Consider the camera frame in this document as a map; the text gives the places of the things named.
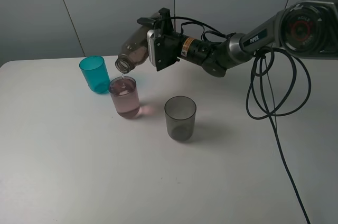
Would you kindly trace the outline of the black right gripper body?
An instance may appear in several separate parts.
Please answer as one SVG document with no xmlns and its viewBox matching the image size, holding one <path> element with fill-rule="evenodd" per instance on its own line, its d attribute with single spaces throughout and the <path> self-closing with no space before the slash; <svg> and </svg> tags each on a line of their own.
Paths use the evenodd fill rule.
<svg viewBox="0 0 338 224">
<path fill-rule="evenodd" d="M 159 34 L 155 39 L 155 67 L 161 71 L 179 62 L 179 48 L 181 48 L 181 35 L 177 32 Z"/>
</svg>

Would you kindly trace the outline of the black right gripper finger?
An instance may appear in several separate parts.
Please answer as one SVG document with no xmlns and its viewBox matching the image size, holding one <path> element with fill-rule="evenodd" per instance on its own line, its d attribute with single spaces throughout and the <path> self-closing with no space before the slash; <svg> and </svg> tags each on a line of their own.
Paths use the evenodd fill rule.
<svg viewBox="0 0 338 224">
<path fill-rule="evenodd" d="M 159 12 L 154 13 L 150 17 L 140 17 L 137 23 L 145 27 L 154 27 L 154 24 L 161 18 Z"/>
</svg>

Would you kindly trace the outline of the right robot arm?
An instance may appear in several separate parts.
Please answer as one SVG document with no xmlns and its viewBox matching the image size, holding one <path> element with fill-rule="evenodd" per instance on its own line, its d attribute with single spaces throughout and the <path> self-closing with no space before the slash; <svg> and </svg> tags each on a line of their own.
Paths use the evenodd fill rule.
<svg viewBox="0 0 338 224">
<path fill-rule="evenodd" d="M 138 24 L 148 27 L 148 54 L 157 71 L 180 59 L 201 66 L 208 74 L 222 78 L 230 68 L 246 63 L 255 54 L 281 48 L 300 59 L 337 59 L 337 0 L 303 0 L 279 11 L 248 34 L 224 35 L 214 28 L 209 32 L 224 38 L 211 42 L 175 32 L 167 8 L 159 17 L 141 17 Z"/>
</svg>

